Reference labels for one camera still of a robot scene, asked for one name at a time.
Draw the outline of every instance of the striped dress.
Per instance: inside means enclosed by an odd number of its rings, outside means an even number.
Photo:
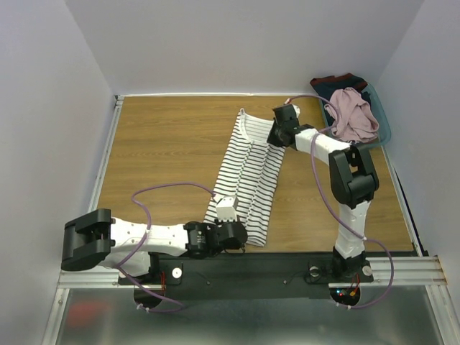
[[[236,119],[214,191],[236,195],[236,212],[248,232],[247,243],[267,241],[273,195],[285,149],[267,144],[272,120],[250,116],[241,109]],[[213,223],[216,202],[211,199],[204,221]]]

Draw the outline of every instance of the pink cloth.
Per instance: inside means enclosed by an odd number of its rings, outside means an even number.
[[[329,105],[325,110],[335,119],[332,135],[343,142],[370,142],[377,138],[379,123],[371,112],[371,106],[354,88],[335,90],[331,103],[336,106],[342,117],[337,119],[336,111]]]

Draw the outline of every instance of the teal plastic bin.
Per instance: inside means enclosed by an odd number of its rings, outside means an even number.
[[[383,111],[382,103],[380,103],[379,96],[375,92],[374,87],[371,84],[367,84],[367,87],[362,92],[368,92],[371,98],[371,111],[375,119],[379,122],[379,131],[378,139],[373,142],[362,143],[360,145],[366,145],[368,148],[373,149],[374,147],[384,146],[391,139],[391,129],[388,124],[387,116]],[[328,122],[328,117],[326,116],[326,110],[324,110],[325,103],[320,101],[321,113],[323,114],[324,123],[326,126],[332,126],[332,122]]]

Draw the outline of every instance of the metal frame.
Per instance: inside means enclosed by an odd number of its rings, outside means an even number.
[[[210,93],[210,94],[151,94],[151,95],[128,95],[128,96],[289,96],[287,94],[251,94],[251,93]],[[116,128],[118,125],[121,108],[125,96],[116,96],[116,105],[114,116],[111,122],[109,135],[103,151],[101,165],[98,170],[96,182],[94,185],[91,201],[88,206],[88,212],[97,207],[99,196],[101,194],[106,168],[109,162],[110,152],[114,141]],[[460,324],[451,301],[451,296],[447,289],[447,282],[442,271],[441,264],[437,257],[423,257],[421,245],[418,241],[417,234],[410,220],[409,210],[403,198],[403,191],[398,182],[395,169],[391,165],[390,159],[385,148],[383,153],[387,162],[388,169],[395,186],[397,199],[400,202],[401,211],[408,228],[409,236],[419,257],[395,257],[395,280],[393,285],[414,286],[424,285],[428,293],[428,298],[433,308],[443,342],[446,345],[460,344]],[[386,258],[368,258],[371,262],[375,281],[367,283],[368,286],[384,286],[388,283],[390,277],[390,266]],[[48,318],[47,328],[42,341],[42,345],[56,344],[58,340],[60,325],[62,323],[65,306],[68,301],[70,289],[99,289],[99,288],[133,288],[129,285],[118,284],[118,271],[107,270],[97,267],[85,272],[61,272],[60,279],[57,283],[57,291],[52,304],[50,317]],[[330,284],[330,288],[337,288],[343,285]],[[159,288],[159,285],[152,285],[150,288]]]

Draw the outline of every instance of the black and white striped garment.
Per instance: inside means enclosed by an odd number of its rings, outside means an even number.
[[[214,191],[238,197],[238,213],[248,232],[247,243],[267,241],[273,195],[285,149],[267,144],[273,121],[250,116],[241,109],[219,170]],[[211,199],[204,221],[213,223],[216,202]]]

